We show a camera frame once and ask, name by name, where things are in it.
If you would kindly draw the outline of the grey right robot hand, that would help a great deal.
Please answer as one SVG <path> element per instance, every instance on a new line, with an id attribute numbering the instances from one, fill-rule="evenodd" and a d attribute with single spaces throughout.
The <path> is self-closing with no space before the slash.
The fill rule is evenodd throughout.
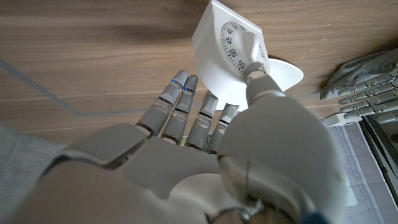
<path id="1" fill-rule="evenodd" d="M 8 223 L 341 223 L 343 160 L 326 126 L 285 96 L 259 62 L 245 73 L 248 108 L 217 99 L 188 135 L 197 78 L 179 71 L 136 124 L 110 126 L 62 149 Z"/>

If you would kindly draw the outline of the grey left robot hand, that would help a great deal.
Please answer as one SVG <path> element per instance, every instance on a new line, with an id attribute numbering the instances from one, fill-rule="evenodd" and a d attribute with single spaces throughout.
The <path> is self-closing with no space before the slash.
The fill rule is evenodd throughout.
<path id="1" fill-rule="evenodd" d="M 338 92 L 345 119 L 378 115 L 379 124 L 397 121 L 397 69 Z"/>

